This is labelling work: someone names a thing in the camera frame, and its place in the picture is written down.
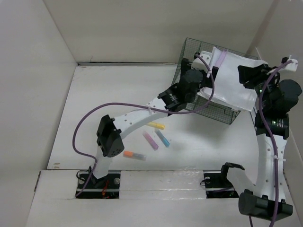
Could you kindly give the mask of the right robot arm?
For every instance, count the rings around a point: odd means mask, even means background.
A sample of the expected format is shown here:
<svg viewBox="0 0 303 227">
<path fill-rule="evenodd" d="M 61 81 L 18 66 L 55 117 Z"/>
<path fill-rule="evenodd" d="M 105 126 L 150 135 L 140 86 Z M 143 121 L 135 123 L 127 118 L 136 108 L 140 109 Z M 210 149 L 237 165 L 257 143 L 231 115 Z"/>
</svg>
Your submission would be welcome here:
<svg viewBox="0 0 303 227">
<path fill-rule="evenodd" d="M 239 195 L 242 215 L 270 221 L 289 217 L 293 207 L 285 201 L 283 184 L 284 149 L 289 137 L 288 112 L 299 100 L 300 85 L 292 79 L 280 80 L 280 70 L 296 72 L 298 62 L 285 57 L 278 67 L 266 64 L 251 68 L 238 66 L 239 82 L 258 96 L 254 125 L 258 142 L 258 175 L 253 183 L 243 166 L 225 163 L 219 174 L 224 186 L 232 186 Z"/>
</svg>

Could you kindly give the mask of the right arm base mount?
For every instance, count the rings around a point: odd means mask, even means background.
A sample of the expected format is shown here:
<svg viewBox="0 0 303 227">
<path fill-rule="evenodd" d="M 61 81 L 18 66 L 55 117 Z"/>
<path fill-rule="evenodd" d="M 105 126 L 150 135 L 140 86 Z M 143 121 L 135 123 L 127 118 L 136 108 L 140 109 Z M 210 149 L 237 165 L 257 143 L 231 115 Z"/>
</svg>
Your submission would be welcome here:
<svg viewBox="0 0 303 227">
<path fill-rule="evenodd" d="M 230 168 L 245 168 L 239 164 L 226 162 L 222 165 L 221 170 L 204 171 L 204 179 L 200 185 L 205 188 L 207 199 L 224 199 L 224 198 L 239 198 L 232 183 L 227 179 L 227 173 Z"/>
</svg>

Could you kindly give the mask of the orange grey highlighter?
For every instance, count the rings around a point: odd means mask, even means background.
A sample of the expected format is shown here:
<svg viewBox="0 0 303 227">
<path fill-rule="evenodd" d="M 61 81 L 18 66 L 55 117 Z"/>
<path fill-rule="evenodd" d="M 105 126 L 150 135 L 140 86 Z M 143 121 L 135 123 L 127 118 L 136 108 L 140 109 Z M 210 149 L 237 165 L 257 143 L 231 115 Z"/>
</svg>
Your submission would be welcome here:
<svg viewBox="0 0 303 227">
<path fill-rule="evenodd" d="M 146 160 L 145 155 L 139 154 L 139 153 L 134 153 L 134 152 L 131 152 L 131 151 L 124 151 L 123 156 L 126 157 L 126 158 L 132 158 L 132 159 L 141 160 L 141 161 Z"/>
</svg>

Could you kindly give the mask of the pink purple highlighter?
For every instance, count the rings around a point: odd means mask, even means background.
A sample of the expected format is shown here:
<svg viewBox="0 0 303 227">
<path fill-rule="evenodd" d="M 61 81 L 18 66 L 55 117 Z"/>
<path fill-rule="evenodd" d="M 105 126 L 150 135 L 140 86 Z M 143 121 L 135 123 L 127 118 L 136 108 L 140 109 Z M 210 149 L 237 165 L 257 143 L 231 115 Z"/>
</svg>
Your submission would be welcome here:
<svg viewBox="0 0 303 227">
<path fill-rule="evenodd" d="M 158 144 L 153 140 L 153 138 L 151 137 L 151 135 L 148 132 L 144 131 L 143 136 L 147 140 L 147 142 L 150 144 L 150 146 L 153 148 L 153 150 L 157 150 L 159 148 Z"/>
</svg>

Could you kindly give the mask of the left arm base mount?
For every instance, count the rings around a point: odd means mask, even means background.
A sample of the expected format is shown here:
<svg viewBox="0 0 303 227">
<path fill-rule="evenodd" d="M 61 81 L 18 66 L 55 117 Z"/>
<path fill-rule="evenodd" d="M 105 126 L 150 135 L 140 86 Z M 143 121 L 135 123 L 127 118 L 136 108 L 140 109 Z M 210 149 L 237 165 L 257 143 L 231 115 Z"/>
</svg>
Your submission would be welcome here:
<svg viewBox="0 0 303 227">
<path fill-rule="evenodd" d="M 108 174 L 100 179 L 92 176 L 84 187 L 91 167 L 88 170 L 79 170 L 76 173 L 78 179 L 75 198 L 77 199 L 118 199 L 120 192 L 121 171 L 109 171 Z"/>
</svg>

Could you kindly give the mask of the yellow highlighter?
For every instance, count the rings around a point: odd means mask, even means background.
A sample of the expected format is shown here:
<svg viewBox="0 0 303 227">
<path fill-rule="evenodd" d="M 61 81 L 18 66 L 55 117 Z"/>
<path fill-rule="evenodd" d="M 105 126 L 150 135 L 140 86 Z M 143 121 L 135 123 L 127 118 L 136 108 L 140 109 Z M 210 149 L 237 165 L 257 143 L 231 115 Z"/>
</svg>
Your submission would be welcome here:
<svg viewBox="0 0 303 227">
<path fill-rule="evenodd" d="M 159 130 L 164 130 L 165 129 L 165 125 L 161 124 L 161 123 L 157 123 L 157 122 L 149 122 L 146 124 L 149 127 L 153 127 Z"/>
</svg>

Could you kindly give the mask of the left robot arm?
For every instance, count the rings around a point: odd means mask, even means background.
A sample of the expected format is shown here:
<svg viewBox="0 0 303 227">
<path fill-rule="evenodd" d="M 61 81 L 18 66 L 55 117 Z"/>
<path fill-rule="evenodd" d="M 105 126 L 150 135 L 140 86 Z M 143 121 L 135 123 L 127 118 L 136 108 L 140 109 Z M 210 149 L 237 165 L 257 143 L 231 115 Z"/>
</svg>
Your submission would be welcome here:
<svg viewBox="0 0 303 227">
<path fill-rule="evenodd" d="M 184 110 L 187 104 L 194 102 L 200 89 L 213 87 L 217 72 L 217 66 L 212 67 L 211 75 L 207 75 L 207 70 L 186 67 L 181 71 L 178 83 L 161 92 L 146 106 L 116 118 L 103 116 L 97 130 L 98 162 L 91 170 L 89 182 L 97 188 L 103 186 L 112 158 L 124 150 L 123 139 L 147 123 Z"/>
</svg>

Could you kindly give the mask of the clear purple zipper pouch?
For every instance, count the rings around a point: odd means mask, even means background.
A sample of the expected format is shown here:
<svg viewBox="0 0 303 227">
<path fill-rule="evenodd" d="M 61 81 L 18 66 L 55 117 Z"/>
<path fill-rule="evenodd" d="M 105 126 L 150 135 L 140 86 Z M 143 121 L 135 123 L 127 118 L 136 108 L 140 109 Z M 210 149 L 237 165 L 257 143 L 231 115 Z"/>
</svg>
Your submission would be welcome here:
<svg viewBox="0 0 303 227">
<path fill-rule="evenodd" d="M 263 60 L 249 59 L 226 52 L 214 80 L 214 95 L 211 101 L 233 110 L 252 111 L 257 94 L 254 89 L 247 89 L 240 83 L 238 66 L 254 68 L 266 63 Z"/>
</svg>

